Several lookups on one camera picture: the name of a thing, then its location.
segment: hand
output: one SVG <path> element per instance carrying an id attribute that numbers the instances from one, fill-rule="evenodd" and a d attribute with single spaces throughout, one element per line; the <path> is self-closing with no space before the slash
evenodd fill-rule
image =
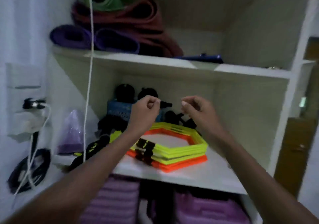
<path id="1" fill-rule="evenodd" d="M 221 125 L 215 108 L 208 100 L 198 96 L 183 97 L 181 100 L 182 112 L 188 114 L 200 130 L 223 141 L 232 139 Z"/>
<path id="2" fill-rule="evenodd" d="M 145 96 L 133 106 L 126 131 L 141 137 L 150 129 L 160 111 L 160 100 Z"/>

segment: person's left hand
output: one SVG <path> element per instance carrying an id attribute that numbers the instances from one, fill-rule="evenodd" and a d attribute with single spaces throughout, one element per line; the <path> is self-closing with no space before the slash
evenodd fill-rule
<path id="1" fill-rule="evenodd" d="M 142 136 L 150 129 L 160 111 L 160 100 L 156 97 L 145 96 L 133 106 L 130 121 L 126 131 Z"/>

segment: electrical wall plate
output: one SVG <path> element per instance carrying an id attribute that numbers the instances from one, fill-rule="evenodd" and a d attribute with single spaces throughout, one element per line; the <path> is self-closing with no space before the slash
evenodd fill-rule
<path id="1" fill-rule="evenodd" d="M 40 110 L 22 108 L 27 98 L 44 99 L 43 69 L 34 65 L 6 63 L 7 135 L 34 133 L 43 125 Z"/>

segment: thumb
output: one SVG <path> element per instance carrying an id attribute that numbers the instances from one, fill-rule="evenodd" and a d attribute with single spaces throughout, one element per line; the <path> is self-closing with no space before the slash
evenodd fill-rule
<path id="1" fill-rule="evenodd" d="M 151 111 L 156 113 L 156 115 L 159 114 L 159 111 L 160 111 L 160 100 L 159 99 L 156 99 L 156 101 L 154 102 L 154 104 L 151 108 Z"/>
<path id="2" fill-rule="evenodd" d="M 190 118 L 196 118 L 198 116 L 198 111 L 189 103 L 182 101 L 181 102 L 182 105 L 182 110 L 189 115 Z"/>

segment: black connector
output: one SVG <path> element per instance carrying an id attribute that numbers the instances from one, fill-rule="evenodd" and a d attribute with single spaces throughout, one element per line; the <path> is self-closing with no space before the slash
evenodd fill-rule
<path id="1" fill-rule="evenodd" d="M 169 103 L 169 102 L 165 102 L 165 101 L 161 101 L 160 102 L 160 108 L 167 108 L 167 107 L 172 107 L 173 104 Z"/>
<path id="2" fill-rule="evenodd" d="M 27 98 L 24 100 L 24 104 L 22 105 L 23 109 L 43 109 L 45 106 L 44 100 L 33 100 L 32 98 Z"/>

